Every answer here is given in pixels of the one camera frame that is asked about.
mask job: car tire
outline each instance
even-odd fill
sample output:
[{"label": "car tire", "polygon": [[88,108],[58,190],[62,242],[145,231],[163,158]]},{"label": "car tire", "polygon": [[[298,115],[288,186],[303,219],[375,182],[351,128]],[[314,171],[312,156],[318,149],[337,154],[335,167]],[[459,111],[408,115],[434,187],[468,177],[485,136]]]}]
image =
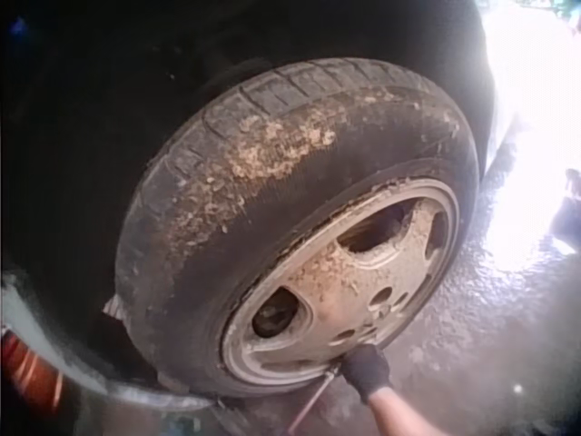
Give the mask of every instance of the car tire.
[{"label": "car tire", "polygon": [[295,389],[301,383],[258,385],[226,368],[229,320],[249,289],[335,213],[420,177],[456,196],[456,253],[478,191],[474,140],[454,102],[409,70],[325,59],[232,88],[172,137],[135,190],[116,258],[133,342],[192,391]]}]

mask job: gloved hand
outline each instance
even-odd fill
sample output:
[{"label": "gloved hand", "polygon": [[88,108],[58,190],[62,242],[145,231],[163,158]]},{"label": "gloved hand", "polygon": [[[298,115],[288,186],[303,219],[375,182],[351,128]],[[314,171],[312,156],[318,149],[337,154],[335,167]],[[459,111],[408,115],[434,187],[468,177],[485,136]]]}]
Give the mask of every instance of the gloved hand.
[{"label": "gloved hand", "polygon": [[359,345],[348,352],[341,363],[341,373],[365,403],[372,393],[392,387],[388,361],[375,345]]}]

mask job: garage floor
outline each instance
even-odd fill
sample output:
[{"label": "garage floor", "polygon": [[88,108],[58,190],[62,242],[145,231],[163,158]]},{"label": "garage floor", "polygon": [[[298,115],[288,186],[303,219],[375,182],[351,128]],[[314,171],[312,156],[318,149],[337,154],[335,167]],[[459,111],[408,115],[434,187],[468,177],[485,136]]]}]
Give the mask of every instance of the garage floor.
[{"label": "garage floor", "polygon": [[[578,115],[581,99],[573,101]],[[563,420],[581,404],[581,254],[575,248],[581,218],[573,204],[563,203],[565,169],[579,166],[581,136],[563,134],[565,124],[529,126],[500,150],[452,271],[386,351],[402,395],[450,433],[503,434],[522,421]],[[553,222],[565,242],[552,234]],[[191,415],[85,398],[76,430],[112,436],[280,434],[311,390]],[[355,391],[339,379],[300,434],[377,431]]]}]

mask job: metal rod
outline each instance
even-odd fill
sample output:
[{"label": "metal rod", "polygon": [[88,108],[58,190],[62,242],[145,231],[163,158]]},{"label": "metal rod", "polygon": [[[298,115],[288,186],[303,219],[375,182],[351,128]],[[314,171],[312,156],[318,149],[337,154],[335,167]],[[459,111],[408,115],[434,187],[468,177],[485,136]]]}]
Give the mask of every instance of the metal rod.
[{"label": "metal rod", "polygon": [[319,397],[322,395],[322,393],[325,391],[325,389],[327,389],[327,386],[330,385],[330,383],[333,381],[333,379],[335,377],[337,377],[338,373],[339,373],[339,365],[336,365],[333,368],[329,369],[327,372],[325,372],[325,380],[320,385],[320,387],[317,389],[315,394],[310,398],[309,402],[307,402],[307,404],[305,404],[305,406],[300,410],[297,417],[294,419],[292,424],[289,426],[289,429],[287,430],[287,434],[289,436],[294,436],[294,432],[297,430],[297,427],[299,427],[299,424],[302,422],[302,420],[305,419],[305,416],[307,416],[307,413],[310,412],[310,410],[312,409],[312,406],[314,406],[315,402],[317,402]]}]

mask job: tire iron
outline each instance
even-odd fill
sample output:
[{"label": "tire iron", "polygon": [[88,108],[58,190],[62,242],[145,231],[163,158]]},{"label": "tire iron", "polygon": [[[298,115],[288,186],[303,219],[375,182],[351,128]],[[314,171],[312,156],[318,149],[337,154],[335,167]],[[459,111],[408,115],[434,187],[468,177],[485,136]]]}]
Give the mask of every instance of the tire iron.
[{"label": "tire iron", "polygon": [[339,369],[340,364],[336,363],[325,371],[325,378],[322,384],[317,389],[317,391],[312,395],[312,397],[310,397],[309,401],[307,401],[304,407],[300,410],[299,414],[294,419],[292,424],[289,426],[286,433],[284,433],[285,436],[294,436],[297,427],[299,427],[300,423],[305,419],[305,416],[307,416],[307,414],[310,412],[312,406],[315,405],[315,402],[317,402],[319,397],[322,395],[322,393],[325,392],[325,390],[330,385],[330,383],[335,379],[335,377],[339,375]]}]

